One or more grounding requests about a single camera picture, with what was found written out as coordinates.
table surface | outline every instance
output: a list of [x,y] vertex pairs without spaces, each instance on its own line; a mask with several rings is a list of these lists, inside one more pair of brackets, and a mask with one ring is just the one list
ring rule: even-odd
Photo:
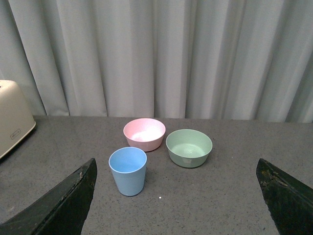
[[[0,223],[95,158],[98,176],[83,235],[278,235],[255,174],[264,158],[313,187],[313,124],[158,118],[161,146],[148,152],[143,191],[119,193],[108,160],[128,146],[123,127],[134,118],[36,116],[30,133],[0,160]],[[213,141],[200,167],[174,164],[165,138],[195,129]]]

curtain fold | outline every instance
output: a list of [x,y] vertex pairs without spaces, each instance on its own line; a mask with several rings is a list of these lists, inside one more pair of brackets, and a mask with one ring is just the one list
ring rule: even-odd
[[34,115],[313,121],[313,2],[0,0]]

beige appliance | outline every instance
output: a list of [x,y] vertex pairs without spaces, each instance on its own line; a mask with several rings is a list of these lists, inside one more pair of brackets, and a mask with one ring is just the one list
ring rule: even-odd
[[35,125],[18,84],[0,80],[0,158],[17,145]]

green bowl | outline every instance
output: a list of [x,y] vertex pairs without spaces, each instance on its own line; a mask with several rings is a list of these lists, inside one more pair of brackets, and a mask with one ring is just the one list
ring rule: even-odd
[[202,165],[212,150],[211,139],[204,133],[191,129],[172,132],[166,138],[171,160],[185,168]]

cup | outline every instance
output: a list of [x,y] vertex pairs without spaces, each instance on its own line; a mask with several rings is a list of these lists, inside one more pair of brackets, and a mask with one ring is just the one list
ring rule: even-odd
[[136,147],[116,150],[109,158],[116,186],[125,196],[139,194],[145,183],[147,155]]

